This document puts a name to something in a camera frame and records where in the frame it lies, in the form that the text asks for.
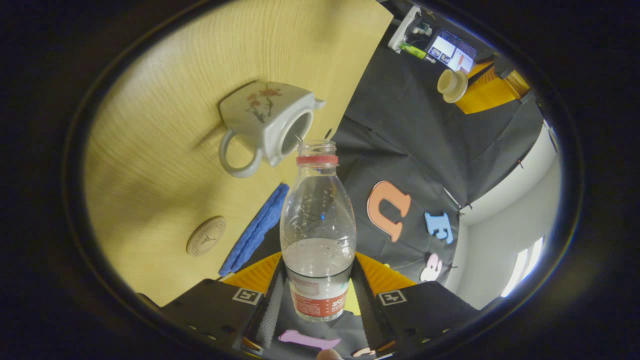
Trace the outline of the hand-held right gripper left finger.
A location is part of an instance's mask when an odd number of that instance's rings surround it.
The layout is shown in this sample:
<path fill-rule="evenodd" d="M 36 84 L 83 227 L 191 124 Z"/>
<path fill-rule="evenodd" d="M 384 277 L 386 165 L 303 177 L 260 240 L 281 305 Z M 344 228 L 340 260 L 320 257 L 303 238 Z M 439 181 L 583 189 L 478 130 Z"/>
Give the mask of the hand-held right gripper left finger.
<path fill-rule="evenodd" d="M 273 341 L 286 279 L 277 252 L 226 280 L 200 281 L 160 312 L 219 349 L 263 352 Z"/>

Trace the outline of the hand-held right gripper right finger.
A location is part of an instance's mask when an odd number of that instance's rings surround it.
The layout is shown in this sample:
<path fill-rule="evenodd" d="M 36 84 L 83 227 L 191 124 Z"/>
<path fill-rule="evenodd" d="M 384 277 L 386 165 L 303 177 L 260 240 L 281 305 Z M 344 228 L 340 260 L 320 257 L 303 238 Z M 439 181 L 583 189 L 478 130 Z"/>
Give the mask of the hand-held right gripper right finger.
<path fill-rule="evenodd" d="M 377 356 L 429 351 L 480 316 L 439 282 L 415 283 L 362 253 L 356 253 L 350 277 L 366 341 Z"/>

